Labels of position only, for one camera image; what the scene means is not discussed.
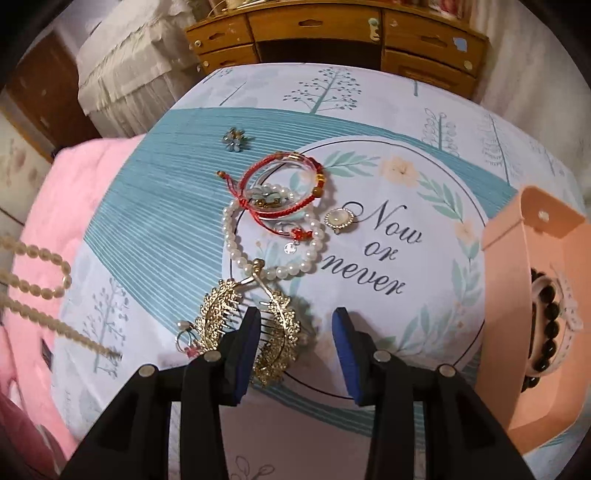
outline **curtain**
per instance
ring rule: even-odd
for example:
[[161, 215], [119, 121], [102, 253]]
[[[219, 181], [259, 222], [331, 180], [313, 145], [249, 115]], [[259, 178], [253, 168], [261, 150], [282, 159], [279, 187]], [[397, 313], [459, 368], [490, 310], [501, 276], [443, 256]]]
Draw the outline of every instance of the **curtain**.
[[591, 89], [554, 34], [519, 0], [473, 0], [491, 47], [474, 101], [571, 169], [591, 213]]

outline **drawer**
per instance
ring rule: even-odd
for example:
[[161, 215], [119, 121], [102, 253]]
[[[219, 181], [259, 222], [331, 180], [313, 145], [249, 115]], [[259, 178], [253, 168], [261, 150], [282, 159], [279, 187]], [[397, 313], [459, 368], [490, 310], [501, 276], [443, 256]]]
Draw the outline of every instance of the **drawer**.
[[402, 12], [384, 14], [386, 47], [440, 61], [477, 76], [486, 52], [486, 40], [459, 28]]
[[200, 55], [199, 60], [205, 73], [210, 74], [223, 67], [258, 63], [258, 56], [254, 45], [242, 45]]
[[467, 73], [400, 51], [384, 50], [382, 71], [428, 83], [468, 99], [476, 86], [476, 79]]
[[359, 5], [296, 5], [248, 14], [255, 41], [337, 38], [380, 43], [379, 9]]
[[252, 43], [246, 16], [235, 15], [205, 25], [191, 27], [186, 31], [189, 48], [197, 55], [221, 48]]

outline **peach jewelry box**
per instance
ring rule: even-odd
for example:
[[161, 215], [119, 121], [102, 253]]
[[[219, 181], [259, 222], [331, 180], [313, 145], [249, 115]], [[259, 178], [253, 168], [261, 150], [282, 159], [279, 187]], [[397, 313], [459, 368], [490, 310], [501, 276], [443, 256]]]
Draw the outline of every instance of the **peach jewelry box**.
[[[486, 320], [476, 392], [523, 454], [568, 428], [583, 407], [591, 372], [591, 225], [563, 202], [528, 186], [487, 224], [482, 249]], [[522, 393], [531, 362], [531, 268], [564, 274], [583, 330], [560, 367]], [[565, 324], [558, 322], [560, 345]]]

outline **brown door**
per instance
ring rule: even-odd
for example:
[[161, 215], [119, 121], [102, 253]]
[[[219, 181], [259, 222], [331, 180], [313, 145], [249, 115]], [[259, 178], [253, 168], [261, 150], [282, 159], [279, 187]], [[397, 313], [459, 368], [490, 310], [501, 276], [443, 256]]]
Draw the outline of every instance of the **brown door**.
[[7, 90], [56, 147], [72, 147], [100, 137], [78, 103], [78, 71], [55, 33], [42, 39], [21, 60]]

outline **wooden desk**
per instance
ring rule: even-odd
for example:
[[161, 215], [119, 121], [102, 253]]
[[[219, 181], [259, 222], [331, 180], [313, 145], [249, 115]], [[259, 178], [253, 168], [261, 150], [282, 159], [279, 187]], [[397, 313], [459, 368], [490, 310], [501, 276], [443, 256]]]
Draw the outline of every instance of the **wooden desk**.
[[464, 22], [372, 0], [268, 2], [199, 22], [186, 35], [206, 73], [260, 62], [333, 63], [395, 73], [465, 98], [488, 47]]

